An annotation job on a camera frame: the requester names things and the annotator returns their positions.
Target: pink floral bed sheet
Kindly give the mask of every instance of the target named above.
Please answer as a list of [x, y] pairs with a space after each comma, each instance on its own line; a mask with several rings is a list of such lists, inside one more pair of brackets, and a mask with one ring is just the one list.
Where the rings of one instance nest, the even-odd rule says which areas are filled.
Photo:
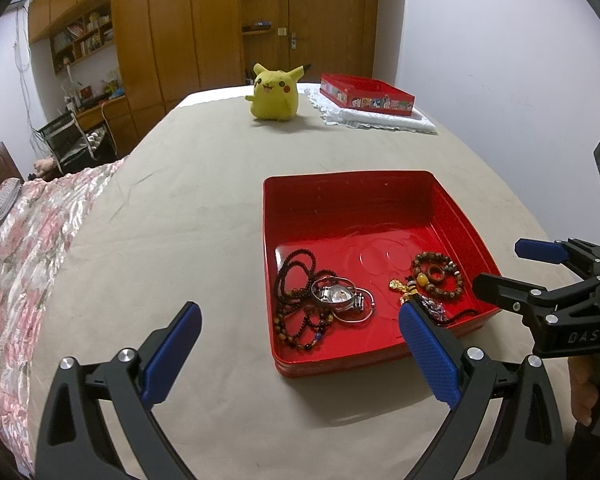
[[122, 160], [44, 182], [26, 182], [0, 227], [0, 437], [32, 472], [29, 371], [46, 299], [94, 201]]

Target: yellow stuffed toy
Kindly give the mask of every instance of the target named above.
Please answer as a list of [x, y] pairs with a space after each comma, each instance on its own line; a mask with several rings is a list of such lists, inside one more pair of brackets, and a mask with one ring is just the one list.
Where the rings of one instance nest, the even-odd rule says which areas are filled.
[[253, 95], [245, 96], [251, 101], [251, 113], [258, 119], [288, 121], [298, 111], [298, 88], [296, 83], [311, 65], [303, 65], [291, 72], [267, 70], [259, 63], [253, 67], [256, 82]]

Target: red box on desk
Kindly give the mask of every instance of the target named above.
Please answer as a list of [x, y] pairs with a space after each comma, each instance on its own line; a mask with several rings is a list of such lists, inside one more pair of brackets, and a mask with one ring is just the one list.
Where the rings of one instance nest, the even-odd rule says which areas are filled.
[[368, 77], [322, 74], [320, 93], [340, 108], [410, 116], [415, 97]]
[[[269, 339], [284, 376], [336, 372], [409, 355], [398, 329], [400, 294], [388, 285], [394, 278], [403, 281], [422, 251], [448, 255], [465, 277], [460, 299], [443, 303], [449, 314], [468, 308], [480, 313], [450, 325], [456, 336], [480, 328], [499, 311], [479, 301], [471, 288], [480, 272], [499, 275], [498, 267], [471, 222], [428, 171], [273, 176], [264, 181], [263, 209]], [[335, 320], [311, 351], [286, 346], [273, 330], [278, 269], [299, 248], [314, 253], [317, 269], [332, 269], [376, 299], [368, 321], [342, 325]], [[287, 288], [305, 282], [304, 274], [290, 272]], [[301, 321], [301, 311], [285, 319], [290, 332]]]

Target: blue rubber pad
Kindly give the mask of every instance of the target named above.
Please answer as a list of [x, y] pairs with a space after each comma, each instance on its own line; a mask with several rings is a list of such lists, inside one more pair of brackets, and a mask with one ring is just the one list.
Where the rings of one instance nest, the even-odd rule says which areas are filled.
[[400, 333], [413, 354], [437, 400], [454, 409], [462, 393], [458, 386], [458, 369], [431, 330], [420, 319], [410, 302], [404, 303], [398, 314]]
[[554, 242], [520, 238], [516, 242], [515, 250], [519, 258], [536, 262], [562, 264], [569, 259], [569, 253], [560, 244]]
[[201, 330], [202, 312], [191, 303], [144, 370], [140, 399], [147, 409], [167, 398]]

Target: yellow bead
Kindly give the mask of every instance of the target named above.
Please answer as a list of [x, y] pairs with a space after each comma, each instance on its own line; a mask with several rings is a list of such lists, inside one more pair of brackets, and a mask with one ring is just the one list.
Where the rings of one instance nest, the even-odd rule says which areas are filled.
[[424, 272], [421, 272], [420, 274], [418, 274], [416, 281], [418, 282], [418, 285], [420, 285], [420, 286], [427, 286], [427, 283], [429, 283], [429, 279], [427, 278], [427, 275]]

